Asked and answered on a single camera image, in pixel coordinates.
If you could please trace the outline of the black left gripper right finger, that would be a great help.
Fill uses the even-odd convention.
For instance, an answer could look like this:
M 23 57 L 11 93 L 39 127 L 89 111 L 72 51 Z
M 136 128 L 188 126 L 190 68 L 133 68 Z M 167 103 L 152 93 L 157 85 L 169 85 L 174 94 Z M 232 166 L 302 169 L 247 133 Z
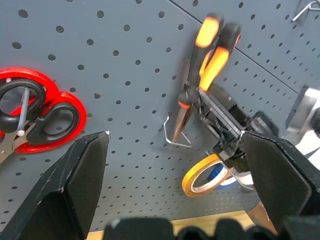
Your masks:
M 320 170 L 289 141 L 241 136 L 256 192 L 280 235 L 320 235 Z

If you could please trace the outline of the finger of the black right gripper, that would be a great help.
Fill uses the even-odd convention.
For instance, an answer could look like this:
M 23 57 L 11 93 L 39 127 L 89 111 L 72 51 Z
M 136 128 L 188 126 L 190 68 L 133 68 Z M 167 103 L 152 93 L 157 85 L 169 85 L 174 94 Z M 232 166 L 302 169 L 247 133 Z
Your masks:
M 227 130 L 235 137 L 239 138 L 242 134 L 243 127 L 240 123 L 227 111 L 220 101 L 211 93 L 199 90 L 199 96 L 207 104 L 209 110 L 221 121 Z
M 239 123 L 246 123 L 248 116 L 238 107 L 234 99 L 225 91 L 224 88 L 217 84 L 212 84 L 208 90 L 221 105 L 237 120 Z

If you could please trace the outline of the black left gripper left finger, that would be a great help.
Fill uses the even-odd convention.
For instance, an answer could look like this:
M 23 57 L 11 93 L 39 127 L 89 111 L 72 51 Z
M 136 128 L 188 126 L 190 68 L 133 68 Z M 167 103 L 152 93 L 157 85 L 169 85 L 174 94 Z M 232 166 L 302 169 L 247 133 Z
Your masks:
M 0 240 L 85 240 L 100 198 L 109 131 L 76 140 L 38 180 Z

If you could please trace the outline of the orange and black pliers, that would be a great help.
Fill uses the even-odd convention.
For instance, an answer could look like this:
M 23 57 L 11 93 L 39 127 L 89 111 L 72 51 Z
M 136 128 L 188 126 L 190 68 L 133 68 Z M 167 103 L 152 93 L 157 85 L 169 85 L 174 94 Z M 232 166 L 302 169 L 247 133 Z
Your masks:
M 178 112 L 172 141 L 176 142 L 187 125 L 199 91 L 207 92 L 228 62 L 240 35 L 241 25 L 224 23 L 224 17 L 210 12 L 195 38 L 186 82 L 178 97 Z

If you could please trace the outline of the blue tape roll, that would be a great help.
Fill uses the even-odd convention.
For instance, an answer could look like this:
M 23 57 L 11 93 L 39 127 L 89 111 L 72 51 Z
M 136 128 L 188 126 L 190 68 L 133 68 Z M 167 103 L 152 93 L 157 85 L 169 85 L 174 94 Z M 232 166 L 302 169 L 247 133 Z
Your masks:
M 227 178 L 216 187 L 217 190 L 225 190 L 233 187 L 236 184 L 237 180 L 229 173 L 228 170 L 223 167 L 221 163 L 218 163 L 213 168 L 207 179 L 209 181 L 212 181 L 218 179 L 219 175 L 221 175 L 222 177 L 227 176 Z

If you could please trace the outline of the yellow tape roll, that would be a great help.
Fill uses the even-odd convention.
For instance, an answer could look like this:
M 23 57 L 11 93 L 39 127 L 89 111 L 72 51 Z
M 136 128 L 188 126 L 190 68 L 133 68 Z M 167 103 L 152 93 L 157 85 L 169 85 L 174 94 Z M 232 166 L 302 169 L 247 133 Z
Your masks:
M 197 178 L 212 166 L 221 164 L 221 171 L 212 180 L 201 186 L 195 186 Z M 188 197 L 200 197 L 208 194 L 210 191 L 216 189 L 223 181 L 225 181 L 231 173 L 224 167 L 223 161 L 217 154 L 211 154 L 197 164 L 195 164 L 182 179 L 182 190 Z

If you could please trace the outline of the grey metal pegboard panel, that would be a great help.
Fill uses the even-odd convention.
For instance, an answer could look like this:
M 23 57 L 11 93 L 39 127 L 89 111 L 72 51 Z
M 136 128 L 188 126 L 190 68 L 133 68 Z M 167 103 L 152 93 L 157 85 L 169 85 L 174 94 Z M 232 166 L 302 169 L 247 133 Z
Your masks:
M 185 173 L 215 144 L 195 117 L 185 129 L 192 148 L 165 141 L 162 125 L 179 110 L 201 21 L 172 0 L 0 0 L 0 68 L 46 74 L 84 104 L 82 135 L 110 132 L 91 231 L 117 217 L 186 219 L 259 202 L 238 185 L 184 194 Z M 245 112 L 262 110 L 283 129 L 296 92 L 238 45 L 215 81 Z
M 242 27 L 239 51 L 295 91 L 320 90 L 320 11 L 312 0 L 172 0 L 197 20 L 217 12 Z

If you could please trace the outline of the silver metal peg hook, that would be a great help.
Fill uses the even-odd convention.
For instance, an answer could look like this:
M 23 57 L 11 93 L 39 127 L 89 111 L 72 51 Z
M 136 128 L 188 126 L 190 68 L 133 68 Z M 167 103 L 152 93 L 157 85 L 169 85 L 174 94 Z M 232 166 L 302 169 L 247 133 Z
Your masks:
M 246 187 L 251 187 L 254 185 L 253 179 L 252 179 L 252 174 L 250 171 L 237 172 L 236 170 L 233 170 L 232 172 L 235 175 L 235 177 L 229 171 L 229 173 L 236 179 L 236 184 L 231 187 L 235 187 L 237 184 L 243 184 Z
M 17 133 L 16 133 L 18 137 L 23 137 L 25 135 L 25 122 L 27 118 L 29 98 L 30 98 L 30 88 L 25 87 L 22 100 L 21 100 L 22 105 L 21 105 L 20 117 L 19 117 L 18 126 L 17 126 Z
M 192 147 L 192 143 L 184 132 L 181 132 L 181 135 L 186 141 L 186 143 L 181 143 L 181 142 L 172 140 L 172 135 L 168 132 L 168 125 L 170 120 L 171 120 L 171 116 L 168 115 L 162 125 L 165 141 L 171 146 L 190 149 Z
M 292 22 L 295 22 L 301 15 L 307 12 L 320 12 L 320 0 L 312 0 L 309 2 L 298 14 L 292 18 Z

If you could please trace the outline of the red and black scissors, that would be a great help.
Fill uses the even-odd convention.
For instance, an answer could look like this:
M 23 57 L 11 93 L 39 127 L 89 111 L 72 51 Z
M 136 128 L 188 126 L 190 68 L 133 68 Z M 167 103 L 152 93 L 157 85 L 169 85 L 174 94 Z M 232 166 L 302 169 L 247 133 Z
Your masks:
M 30 89 L 24 136 L 17 136 L 22 97 Z M 0 102 L 9 94 L 16 108 L 6 113 L 0 107 L 0 164 L 11 154 L 35 154 L 58 148 L 84 129 L 87 113 L 73 94 L 59 90 L 47 75 L 28 67 L 0 69 Z

